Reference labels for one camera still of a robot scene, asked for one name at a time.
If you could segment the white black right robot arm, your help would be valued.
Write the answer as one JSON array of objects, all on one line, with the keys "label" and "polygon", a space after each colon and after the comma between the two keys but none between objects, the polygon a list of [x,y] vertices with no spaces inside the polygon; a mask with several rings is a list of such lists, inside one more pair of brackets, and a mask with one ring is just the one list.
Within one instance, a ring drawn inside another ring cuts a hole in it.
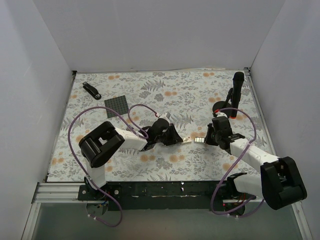
[{"label": "white black right robot arm", "polygon": [[262,198],[273,210],[307,198],[307,190],[293,158],[272,155],[250,142],[240,133],[233,133],[229,119],[217,116],[208,124],[204,142],[218,146],[229,155],[243,160],[258,175],[235,173],[226,178],[218,191],[232,199],[243,194]]}]

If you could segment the silver staple strip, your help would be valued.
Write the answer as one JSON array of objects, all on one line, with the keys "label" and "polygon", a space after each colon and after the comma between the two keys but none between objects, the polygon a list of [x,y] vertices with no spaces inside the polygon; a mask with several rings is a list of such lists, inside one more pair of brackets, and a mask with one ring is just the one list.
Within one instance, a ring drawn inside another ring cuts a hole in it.
[{"label": "silver staple strip", "polygon": [[204,143],[205,143],[205,138],[204,138],[204,137],[195,137],[195,138],[194,138],[194,142],[195,142],[195,143],[204,144]]}]

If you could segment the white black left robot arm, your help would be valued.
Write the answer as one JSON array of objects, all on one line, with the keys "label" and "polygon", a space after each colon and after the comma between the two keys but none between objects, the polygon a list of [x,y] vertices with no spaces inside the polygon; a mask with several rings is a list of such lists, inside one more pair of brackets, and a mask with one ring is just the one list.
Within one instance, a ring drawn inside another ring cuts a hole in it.
[{"label": "white black left robot arm", "polygon": [[104,166],[119,149],[144,152],[153,149],[156,144],[171,146],[188,140],[180,137],[167,117],[158,118],[153,125],[146,126],[143,130],[148,134],[148,139],[114,127],[111,122],[105,121],[80,140],[78,145],[86,159],[85,179],[90,186],[89,194],[95,200],[101,200],[106,196]]}]

